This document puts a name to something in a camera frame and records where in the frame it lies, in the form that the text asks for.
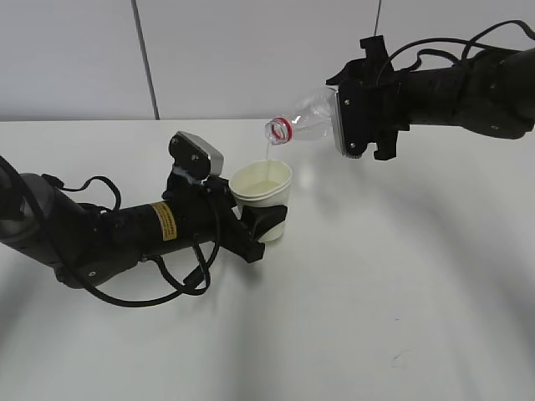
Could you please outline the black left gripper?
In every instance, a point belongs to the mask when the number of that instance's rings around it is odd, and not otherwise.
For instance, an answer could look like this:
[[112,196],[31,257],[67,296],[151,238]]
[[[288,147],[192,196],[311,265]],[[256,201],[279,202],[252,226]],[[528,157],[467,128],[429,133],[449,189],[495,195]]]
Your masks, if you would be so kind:
[[217,242],[220,247],[252,263],[262,260],[267,243],[279,239],[285,229],[288,208],[284,205],[242,208],[241,221],[233,208],[236,202],[228,180],[210,176],[190,183],[170,174],[163,200],[173,214],[177,238],[162,244],[165,253],[185,249],[194,240]]

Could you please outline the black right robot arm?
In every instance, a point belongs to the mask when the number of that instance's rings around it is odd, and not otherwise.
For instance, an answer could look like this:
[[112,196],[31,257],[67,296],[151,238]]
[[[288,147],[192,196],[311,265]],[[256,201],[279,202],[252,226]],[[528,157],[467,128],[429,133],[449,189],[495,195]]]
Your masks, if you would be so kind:
[[326,84],[336,89],[331,118],[340,154],[359,158],[374,144],[391,160],[398,133],[413,125],[456,126],[503,140],[534,128],[534,52],[484,46],[448,68],[396,70],[383,37],[360,42],[364,58],[348,61]]

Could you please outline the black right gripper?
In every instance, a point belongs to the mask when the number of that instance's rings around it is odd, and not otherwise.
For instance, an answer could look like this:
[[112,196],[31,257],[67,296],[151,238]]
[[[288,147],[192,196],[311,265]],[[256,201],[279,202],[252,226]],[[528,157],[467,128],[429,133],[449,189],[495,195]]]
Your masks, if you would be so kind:
[[[382,100],[382,115],[378,137],[380,150],[377,160],[391,160],[396,157],[398,133],[409,129],[409,124],[399,104],[400,73],[392,66],[382,36],[364,38],[359,41],[359,45],[364,50],[364,57],[348,61],[340,72],[326,81],[326,84],[334,87],[337,93],[338,86],[344,80],[357,79],[364,86],[373,88],[379,93]],[[336,94],[333,107],[334,115],[331,122],[334,133],[334,127],[337,125]]]

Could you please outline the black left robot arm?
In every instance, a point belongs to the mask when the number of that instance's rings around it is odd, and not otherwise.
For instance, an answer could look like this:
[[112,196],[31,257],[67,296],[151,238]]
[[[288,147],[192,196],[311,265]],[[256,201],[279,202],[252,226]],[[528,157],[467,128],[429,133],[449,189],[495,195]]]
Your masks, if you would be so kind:
[[[51,267],[71,288],[94,289],[153,261],[176,290],[197,294],[217,251],[260,261],[262,237],[288,213],[283,205],[244,206],[240,214],[236,207],[220,166],[198,154],[174,158],[161,201],[126,208],[78,203],[58,178],[1,164],[2,244]],[[201,251],[206,242],[209,255]]]

